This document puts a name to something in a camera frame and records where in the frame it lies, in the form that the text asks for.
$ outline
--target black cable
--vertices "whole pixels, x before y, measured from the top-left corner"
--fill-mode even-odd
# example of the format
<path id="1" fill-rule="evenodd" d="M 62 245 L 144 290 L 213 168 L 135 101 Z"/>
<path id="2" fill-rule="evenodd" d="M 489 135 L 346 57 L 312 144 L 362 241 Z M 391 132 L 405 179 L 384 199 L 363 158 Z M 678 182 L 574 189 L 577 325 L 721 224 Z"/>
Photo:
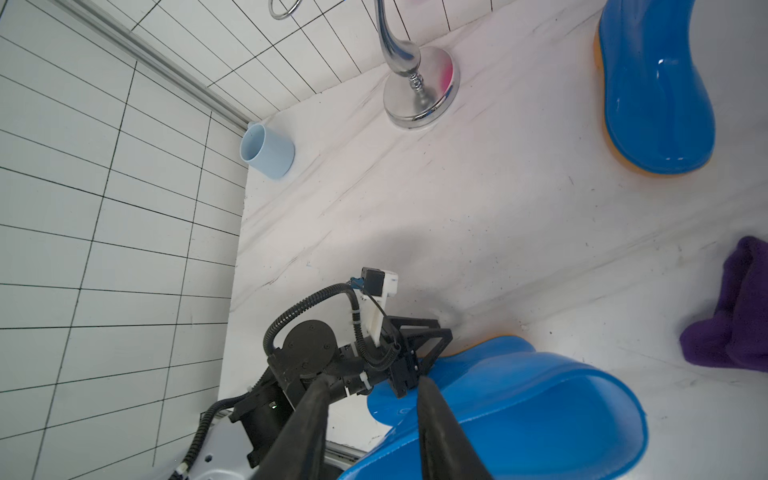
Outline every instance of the black cable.
<path id="1" fill-rule="evenodd" d="M 272 322 L 270 328 L 266 329 L 266 333 L 264 333 L 264 341 L 262 342 L 266 356 L 272 355 L 272 352 L 275 351 L 275 337 L 277 336 L 277 333 L 285 327 L 285 325 L 288 325 L 288 323 L 293 321 L 293 319 L 306 312 L 313 306 L 317 305 L 318 303 L 324 302 L 330 297 L 340 293 L 346 293 L 347 298 L 349 298 L 349 303 L 352 304 L 352 322 L 354 323 L 356 321 L 359 323 L 360 305 L 357 302 L 357 295 L 355 295 L 355 291 L 352 290 L 352 287 L 347 283 L 337 283 L 336 285 L 327 286 L 319 292 L 313 293 L 304 300 L 298 302 L 296 305 L 290 307 L 288 310 L 283 312 L 282 315 L 278 316 L 274 322 Z"/>
<path id="2" fill-rule="evenodd" d="M 374 370 L 383 371 L 388 369 L 397 358 L 400 352 L 400 345 L 393 343 L 381 359 L 374 358 L 373 355 L 371 355 L 371 352 L 368 351 L 368 346 L 362 337 L 362 327 L 360 326 L 360 304 L 357 301 L 355 290 L 353 290 L 348 283 L 337 283 L 335 285 L 327 286 L 298 302 L 296 305 L 283 312 L 282 315 L 278 316 L 277 319 L 272 322 L 272 325 L 266 329 L 266 333 L 264 333 L 264 341 L 262 342 L 264 353 L 266 353 L 267 356 L 272 355 L 275 351 L 275 337 L 277 337 L 277 333 L 285 328 L 288 323 L 318 303 L 328 300 L 330 297 L 340 293 L 346 294 L 347 298 L 349 298 L 349 304 L 352 306 L 352 325 L 355 330 L 355 344 L 360 356 Z M 375 300 L 374 303 L 376 303 L 376 306 L 382 311 L 382 314 L 386 315 L 384 310 Z"/>
<path id="3" fill-rule="evenodd" d="M 379 309 L 379 312 L 382 313 L 384 318 L 388 318 L 386 312 L 384 309 L 379 305 L 379 302 L 376 301 L 373 296 L 368 293 L 368 291 L 362 287 L 360 287 L 360 291 L 363 293 L 363 295 L 367 295 L 368 298 L 373 301 L 373 304 L 376 305 L 376 308 Z M 400 353 L 400 345 L 397 342 L 394 342 L 388 349 L 387 352 L 384 354 L 384 357 L 381 359 L 373 359 L 373 358 L 366 358 L 366 356 L 370 356 L 368 353 L 368 346 L 365 343 L 365 340 L 362 337 L 362 328 L 360 327 L 359 322 L 353 323 L 353 329 L 355 330 L 355 344 L 357 345 L 357 349 L 360 351 L 360 356 L 368 362 L 368 364 L 371 365 L 371 367 L 378 371 L 383 372 L 384 370 L 388 369 L 397 359 L 398 354 Z"/>
<path id="4" fill-rule="evenodd" d="M 203 442 L 205 441 L 206 435 L 208 435 L 210 424 L 214 421 L 216 414 L 224 409 L 231 409 L 240 400 L 245 399 L 247 396 L 248 393 L 244 393 L 241 396 L 236 396 L 231 399 L 221 399 L 208 407 L 208 410 L 206 410 L 203 416 L 200 417 L 200 424 L 197 426 L 197 432 L 194 434 L 192 444 L 187 450 L 187 454 L 184 456 L 184 460 L 182 460 L 176 470 L 174 470 L 174 473 L 170 475 L 168 480 L 184 479 L 184 477 L 187 475 L 187 472 L 189 472 L 190 468 L 192 468 L 192 465 L 194 465 L 195 460 L 197 460 L 197 456 L 200 454 L 200 449 L 203 448 Z"/>

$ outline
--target blue rain boot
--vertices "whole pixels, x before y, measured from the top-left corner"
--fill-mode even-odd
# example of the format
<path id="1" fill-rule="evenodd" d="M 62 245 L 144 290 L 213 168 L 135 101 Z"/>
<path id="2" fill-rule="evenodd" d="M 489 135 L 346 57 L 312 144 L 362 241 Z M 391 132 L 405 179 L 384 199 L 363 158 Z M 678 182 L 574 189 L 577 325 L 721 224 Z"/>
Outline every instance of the blue rain boot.
<path id="1" fill-rule="evenodd" d="M 637 397 L 613 376 L 500 336 L 429 372 L 493 478 L 606 479 L 641 458 L 648 428 Z M 394 425 L 339 480 L 420 480 L 416 392 L 387 383 L 368 396 L 373 418 Z"/>
<path id="2" fill-rule="evenodd" d="M 712 155 L 715 119 L 690 58 L 694 0 L 608 0 L 596 47 L 605 126 L 622 157 L 652 174 L 684 174 Z"/>

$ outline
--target metal track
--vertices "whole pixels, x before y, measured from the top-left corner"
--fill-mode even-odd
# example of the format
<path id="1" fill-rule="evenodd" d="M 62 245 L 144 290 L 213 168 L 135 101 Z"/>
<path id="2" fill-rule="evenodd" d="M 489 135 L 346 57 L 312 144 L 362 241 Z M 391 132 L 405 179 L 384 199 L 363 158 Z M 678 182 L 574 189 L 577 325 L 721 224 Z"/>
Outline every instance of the metal track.
<path id="1" fill-rule="evenodd" d="M 152 48 L 107 12 L 97 7 L 91 0 L 51 0 L 51 2 L 111 43 L 125 50 L 130 56 L 136 58 L 161 77 L 178 86 L 201 104 L 238 127 L 244 130 L 248 128 L 248 122 L 252 119 Z"/>

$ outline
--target metal base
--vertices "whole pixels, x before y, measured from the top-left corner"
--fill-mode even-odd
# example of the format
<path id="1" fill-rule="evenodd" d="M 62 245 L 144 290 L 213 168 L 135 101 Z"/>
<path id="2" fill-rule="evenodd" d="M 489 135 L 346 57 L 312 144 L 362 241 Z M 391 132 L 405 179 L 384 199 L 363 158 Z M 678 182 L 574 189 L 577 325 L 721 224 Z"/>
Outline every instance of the metal base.
<path id="1" fill-rule="evenodd" d="M 437 119 L 451 104 L 458 90 L 458 69 L 445 50 L 424 47 L 419 73 L 422 85 L 391 73 L 384 85 L 384 109 L 395 125 L 416 128 Z"/>

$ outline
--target blue cup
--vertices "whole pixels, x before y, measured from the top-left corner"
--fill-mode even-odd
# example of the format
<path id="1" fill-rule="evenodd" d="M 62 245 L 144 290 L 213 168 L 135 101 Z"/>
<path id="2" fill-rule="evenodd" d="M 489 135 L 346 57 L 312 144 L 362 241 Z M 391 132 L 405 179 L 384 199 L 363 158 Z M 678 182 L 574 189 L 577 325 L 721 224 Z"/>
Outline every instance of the blue cup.
<path id="1" fill-rule="evenodd" d="M 248 124 L 240 142 L 240 158 L 273 180 L 286 174 L 295 153 L 291 140 L 255 122 Z"/>

